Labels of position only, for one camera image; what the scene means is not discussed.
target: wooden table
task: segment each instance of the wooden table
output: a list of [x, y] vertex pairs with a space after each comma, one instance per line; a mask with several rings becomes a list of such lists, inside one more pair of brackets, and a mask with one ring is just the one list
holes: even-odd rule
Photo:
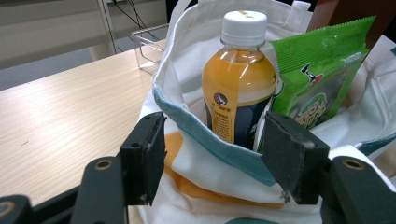
[[79, 185], [90, 161], [117, 154], [150, 90], [130, 50], [0, 91], [0, 197], [37, 205]]

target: white bottle cap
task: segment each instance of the white bottle cap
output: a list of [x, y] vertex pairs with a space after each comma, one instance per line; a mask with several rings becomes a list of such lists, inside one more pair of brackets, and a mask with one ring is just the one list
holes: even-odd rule
[[224, 16], [221, 41], [238, 47], [263, 45], [267, 16], [255, 11], [232, 11]]

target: orange juice bottle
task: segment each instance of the orange juice bottle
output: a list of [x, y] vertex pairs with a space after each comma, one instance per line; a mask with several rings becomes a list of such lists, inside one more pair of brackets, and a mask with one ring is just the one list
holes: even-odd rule
[[219, 50], [202, 75], [207, 123], [221, 139], [253, 148], [257, 123], [276, 88], [274, 67], [260, 51], [267, 17], [254, 11], [224, 16]]

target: tote bag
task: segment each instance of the tote bag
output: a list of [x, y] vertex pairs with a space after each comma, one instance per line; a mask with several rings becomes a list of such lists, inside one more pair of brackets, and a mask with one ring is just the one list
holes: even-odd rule
[[[160, 110], [168, 117], [164, 174], [152, 207], [139, 207], [142, 219], [145, 223], [321, 223], [320, 204], [284, 203], [282, 188], [259, 153], [228, 144], [206, 127], [201, 89], [206, 62], [222, 48], [219, 36], [227, 12], [242, 9], [267, 15], [267, 41], [261, 51], [276, 67], [269, 40], [304, 33], [312, 16], [310, 5], [299, 1], [289, 6], [273, 0], [203, 0], [185, 10], [189, 2], [179, 0], [175, 7], [168, 46], [153, 79], [153, 91], [142, 107], [141, 117]], [[325, 135], [326, 127], [320, 127], [316, 132]], [[385, 137], [385, 145], [394, 130], [371, 136]], [[368, 135], [348, 142], [324, 137], [332, 147], [375, 138]]]

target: snack bag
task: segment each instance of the snack bag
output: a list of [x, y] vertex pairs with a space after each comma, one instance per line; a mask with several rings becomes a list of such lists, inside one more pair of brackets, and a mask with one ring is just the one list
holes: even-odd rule
[[374, 19], [271, 42], [283, 81], [271, 110], [294, 118], [307, 129], [332, 118], [369, 51], [365, 40]]

